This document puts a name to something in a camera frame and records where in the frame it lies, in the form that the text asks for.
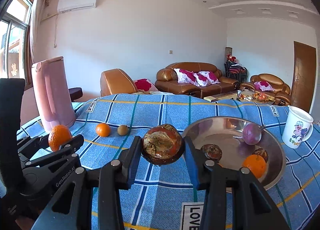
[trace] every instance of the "throw pillow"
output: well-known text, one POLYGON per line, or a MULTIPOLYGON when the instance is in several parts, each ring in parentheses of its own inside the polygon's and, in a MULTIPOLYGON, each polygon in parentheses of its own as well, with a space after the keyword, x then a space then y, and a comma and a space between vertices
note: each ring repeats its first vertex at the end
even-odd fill
POLYGON ((159 91, 149 79, 139 79, 133 81, 137 89, 142 92, 159 91))
POLYGON ((196 86, 199 86, 199 84, 196 81, 196 78, 193 76, 193 72, 180 69, 180 68, 174 68, 175 72, 178 76, 178 83, 191 83, 196 86))
POLYGON ((274 91, 272 86, 267 81, 255 82, 254 86, 256 89, 261 91, 274 91))
POLYGON ((216 75, 211 71, 200 71, 199 74, 205 76, 210 84, 220 83, 216 75))
POLYGON ((193 75, 200 86, 207 86, 211 84, 211 82, 204 75, 201 75, 200 73, 193 73, 193 75))

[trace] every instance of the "leather armchair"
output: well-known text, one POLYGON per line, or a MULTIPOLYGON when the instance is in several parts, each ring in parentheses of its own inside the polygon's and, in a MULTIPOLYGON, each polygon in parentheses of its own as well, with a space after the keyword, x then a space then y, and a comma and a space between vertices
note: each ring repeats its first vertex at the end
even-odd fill
POLYGON ((259 81, 267 81, 272 86, 274 91, 264 91, 264 93, 275 98, 275 105, 279 105, 280 103, 282 103, 283 105, 287 106, 291 104, 291 90, 289 85, 287 85, 284 81, 282 81, 282 79, 275 75, 253 75, 250 78, 250 82, 242 83, 240 85, 240 90, 249 89, 252 91, 261 92, 261 90, 257 90, 254 86, 254 83, 259 81))
POLYGON ((199 62, 180 62, 168 65, 157 73, 155 86, 158 90, 174 94, 186 94, 198 98, 204 98, 215 94, 234 91, 239 87, 237 80, 226 78, 215 65, 199 62), (221 83, 211 84, 205 87, 195 86, 190 83, 178 83, 178 77, 174 68, 181 68, 192 72, 212 71, 221 83))
POLYGON ((101 73, 101 96, 116 93, 135 93, 138 89, 132 79, 121 69, 111 69, 101 73))

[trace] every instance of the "blue plaid tablecloth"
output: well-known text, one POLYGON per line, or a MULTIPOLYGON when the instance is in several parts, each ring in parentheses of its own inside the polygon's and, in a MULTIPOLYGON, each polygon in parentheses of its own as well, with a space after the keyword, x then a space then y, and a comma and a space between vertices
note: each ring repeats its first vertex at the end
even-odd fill
MULTIPOLYGON (((73 103, 76 122, 70 128, 73 135, 82 134, 84 145, 77 151, 83 167, 100 168, 119 156, 122 149, 129 148, 135 136, 141 137, 152 127, 169 123, 180 133, 191 123, 211 116, 232 116, 265 124, 278 138, 288 116, 288 108, 276 106, 279 116, 274 116, 266 104, 239 103, 234 100, 207 102, 186 95, 134 95, 117 94, 98 98, 86 103, 73 103), (95 127, 106 122, 111 134, 106 138, 97 136, 95 127), (117 128, 130 127, 127 136, 119 136, 117 128)), ((269 195, 277 204, 292 230, 306 225, 320 203, 320 128, 313 125, 312 136, 294 150, 283 144, 286 153, 286 169, 280 181, 269 195)), ((45 135, 39 117, 24 124, 17 138, 26 135, 45 135)), ((40 150, 33 157, 48 154, 40 150)), ((98 229, 98 189, 94 189, 92 201, 92 229, 98 229)), ((204 191, 194 191, 183 158, 166 166, 154 166, 143 157, 134 185, 128 191, 120 191, 124 225, 127 229, 181 228, 181 208, 185 202, 203 202, 204 191)), ((227 195, 227 229, 232 228, 231 194, 227 195)))

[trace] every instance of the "stainless steel bowl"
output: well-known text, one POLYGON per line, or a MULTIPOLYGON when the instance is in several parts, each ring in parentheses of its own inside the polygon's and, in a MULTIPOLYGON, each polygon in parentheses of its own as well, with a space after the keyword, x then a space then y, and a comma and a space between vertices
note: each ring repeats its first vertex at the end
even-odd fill
MULTIPOLYGON (((241 136, 244 126, 248 123, 251 122, 235 117, 208 117, 190 124, 183 131, 182 136, 189 136, 196 149, 200 149, 205 144, 218 145, 222 150, 219 163, 225 168, 239 170, 246 157, 251 155, 251 149, 248 154, 243 154, 241 151, 243 149, 240 149, 239 145, 245 143, 240 143, 233 136, 241 136)), ((262 131, 260 142, 251 148, 253 148, 252 151, 263 148, 269 155, 265 174, 258 179, 268 190, 282 177, 286 164, 284 150, 276 137, 266 129, 262 131)))

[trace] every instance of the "curtain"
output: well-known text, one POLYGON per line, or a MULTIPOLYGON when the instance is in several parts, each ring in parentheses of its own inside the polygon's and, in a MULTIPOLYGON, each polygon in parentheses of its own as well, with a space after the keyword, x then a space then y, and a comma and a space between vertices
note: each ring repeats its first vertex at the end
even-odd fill
POLYGON ((33 0, 30 19, 30 53, 31 61, 35 62, 35 45, 37 40, 37 31, 40 24, 42 12, 48 6, 50 0, 33 0))

